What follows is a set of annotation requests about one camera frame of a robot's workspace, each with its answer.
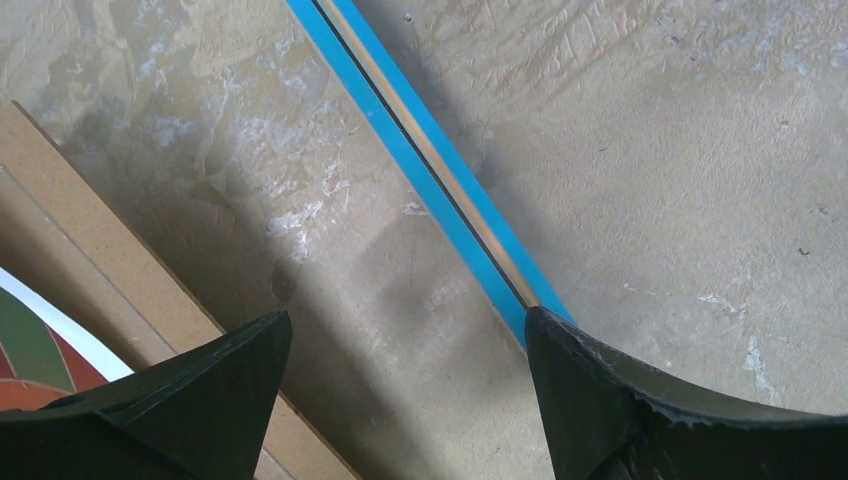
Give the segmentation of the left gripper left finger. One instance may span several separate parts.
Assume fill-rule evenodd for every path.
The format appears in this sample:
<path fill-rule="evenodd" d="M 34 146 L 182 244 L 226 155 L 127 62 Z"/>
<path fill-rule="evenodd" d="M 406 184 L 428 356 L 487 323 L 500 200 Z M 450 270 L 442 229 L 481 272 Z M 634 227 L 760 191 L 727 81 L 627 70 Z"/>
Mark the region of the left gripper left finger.
<path fill-rule="evenodd" d="M 128 377 L 1 414 L 4 479 L 250 479 L 293 329 L 273 312 Z"/>

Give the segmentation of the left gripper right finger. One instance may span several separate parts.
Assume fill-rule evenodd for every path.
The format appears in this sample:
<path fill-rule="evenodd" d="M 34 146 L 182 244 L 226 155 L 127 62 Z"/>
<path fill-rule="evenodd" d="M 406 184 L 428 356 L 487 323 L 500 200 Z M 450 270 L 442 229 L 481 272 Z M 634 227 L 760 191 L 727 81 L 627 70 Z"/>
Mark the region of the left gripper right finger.
<path fill-rule="evenodd" d="M 526 315 L 527 356 L 559 479 L 843 479 L 847 419 L 668 374 L 569 324 Z"/>

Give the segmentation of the hot air balloon photo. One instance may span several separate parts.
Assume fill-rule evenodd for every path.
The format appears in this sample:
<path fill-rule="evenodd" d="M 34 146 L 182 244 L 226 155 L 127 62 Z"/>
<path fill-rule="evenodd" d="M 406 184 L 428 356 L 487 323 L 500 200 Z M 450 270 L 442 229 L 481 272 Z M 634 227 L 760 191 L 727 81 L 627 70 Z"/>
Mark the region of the hot air balloon photo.
<path fill-rule="evenodd" d="M 38 410 L 133 374 L 111 349 L 1 271 L 1 409 Z"/>

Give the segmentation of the brown backing board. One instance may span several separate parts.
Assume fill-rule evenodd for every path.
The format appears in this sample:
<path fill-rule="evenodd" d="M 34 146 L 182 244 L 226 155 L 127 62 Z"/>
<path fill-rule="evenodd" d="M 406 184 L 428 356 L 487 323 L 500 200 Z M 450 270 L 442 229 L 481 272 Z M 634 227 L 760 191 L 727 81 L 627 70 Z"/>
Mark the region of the brown backing board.
<path fill-rule="evenodd" d="M 17 103 L 1 108 L 1 271 L 111 349 L 133 374 L 223 330 Z M 278 390 L 250 479 L 353 471 Z"/>

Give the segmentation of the blue wooden picture frame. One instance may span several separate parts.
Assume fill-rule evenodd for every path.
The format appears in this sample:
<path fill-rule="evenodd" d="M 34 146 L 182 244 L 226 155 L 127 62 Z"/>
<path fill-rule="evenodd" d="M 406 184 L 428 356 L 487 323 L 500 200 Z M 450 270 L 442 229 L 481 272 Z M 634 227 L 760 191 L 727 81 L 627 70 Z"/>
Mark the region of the blue wooden picture frame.
<path fill-rule="evenodd" d="M 295 17 L 519 344 L 525 315 L 572 319 L 555 289 L 351 1 L 292 1 Z"/>

